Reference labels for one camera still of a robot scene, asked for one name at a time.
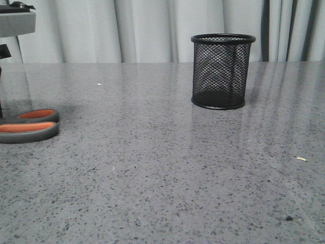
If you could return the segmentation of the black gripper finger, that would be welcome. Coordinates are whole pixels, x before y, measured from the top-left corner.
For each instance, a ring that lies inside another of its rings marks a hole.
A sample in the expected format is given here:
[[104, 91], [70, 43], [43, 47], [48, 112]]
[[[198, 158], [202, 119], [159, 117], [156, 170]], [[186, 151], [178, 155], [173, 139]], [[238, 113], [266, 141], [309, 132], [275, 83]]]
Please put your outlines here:
[[1, 44], [0, 45], [0, 59], [9, 58], [9, 57], [11, 57], [11, 53], [9, 51], [7, 44]]

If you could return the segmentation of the grey robot gripper body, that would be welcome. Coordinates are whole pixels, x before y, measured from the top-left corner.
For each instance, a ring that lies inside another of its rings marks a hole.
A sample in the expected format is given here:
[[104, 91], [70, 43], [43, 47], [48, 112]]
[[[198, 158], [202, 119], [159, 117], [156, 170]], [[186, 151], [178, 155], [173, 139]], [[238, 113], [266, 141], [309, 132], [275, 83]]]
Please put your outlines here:
[[33, 10], [33, 5], [20, 1], [1, 5], [1, 38], [34, 33], [36, 14]]

